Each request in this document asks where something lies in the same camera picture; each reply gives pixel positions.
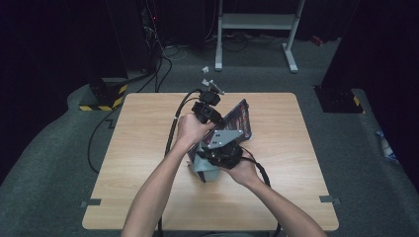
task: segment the camera rig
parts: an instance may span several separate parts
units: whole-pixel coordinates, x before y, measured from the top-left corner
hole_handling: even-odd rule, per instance
[[[224,92],[212,80],[204,79],[203,84],[209,89],[201,92],[199,101],[195,102],[192,111],[200,122],[207,123],[210,120],[216,124],[216,127],[224,127],[225,122],[221,114],[214,108],[220,101],[219,95],[224,95]],[[196,159],[206,159],[211,165],[217,167],[234,168],[243,154],[241,147],[235,141],[241,134],[243,134],[242,130],[216,129],[209,144],[204,142],[198,144]]]
[[[224,95],[224,92],[221,91],[212,80],[207,81],[204,79],[203,84],[208,86],[209,89],[207,91],[201,91],[200,100],[195,102],[192,111],[202,123],[207,123],[208,120],[210,120],[215,124],[219,124],[222,122],[222,116],[213,107],[218,105],[220,101],[219,94]]]

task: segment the forearm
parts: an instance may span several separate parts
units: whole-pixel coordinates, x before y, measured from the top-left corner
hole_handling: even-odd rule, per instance
[[[189,147],[176,142],[135,196],[122,236],[151,236],[169,199],[173,181]]]
[[[246,187],[269,208],[289,236],[326,236],[308,214],[262,181],[254,182]]]

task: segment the table top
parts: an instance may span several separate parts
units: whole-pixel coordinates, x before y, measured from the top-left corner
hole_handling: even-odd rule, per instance
[[[183,93],[126,96],[83,219],[86,229],[122,229],[138,189],[163,159]],[[324,230],[339,226],[298,102],[291,93],[227,93],[216,109],[224,116],[242,99],[249,104],[253,136],[241,145],[265,168],[274,190]],[[187,104],[183,114],[191,111]],[[166,209],[165,230],[274,230],[275,217],[251,192],[221,172],[203,183],[187,165],[178,171]]]

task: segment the hand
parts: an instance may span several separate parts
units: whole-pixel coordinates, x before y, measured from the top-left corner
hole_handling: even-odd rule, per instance
[[[194,114],[185,114],[179,119],[177,139],[193,146],[200,142],[207,132],[214,127],[213,122],[202,124]]]
[[[246,150],[243,150],[243,157],[253,159]],[[224,168],[221,168],[221,170],[228,173],[237,184],[244,187],[249,187],[254,183],[262,182],[256,173],[255,164],[247,160],[241,160],[231,170]]]

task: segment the white metal stand leg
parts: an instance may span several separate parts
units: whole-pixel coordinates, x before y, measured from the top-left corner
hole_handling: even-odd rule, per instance
[[[299,0],[295,14],[223,14],[222,0],[219,0],[218,29],[215,52],[215,71],[222,70],[222,30],[223,29],[264,29],[264,30],[288,30],[290,36],[287,43],[283,43],[290,71],[297,73],[291,47],[301,18],[302,8],[305,0]]]
[[[219,0],[218,30],[216,34],[215,71],[222,70],[222,0]]]
[[[295,38],[296,29],[298,28],[299,19],[301,18],[302,8],[304,7],[305,0],[300,0],[298,7],[296,9],[295,18],[293,19],[293,26],[290,31],[289,40],[287,43],[283,43],[284,53],[287,58],[287,62],[292,73],[297,73],[298,68],[296,67],[295,60],[293,59],[293,53],[291,52],[291,47],[293,45],[293,39]]]

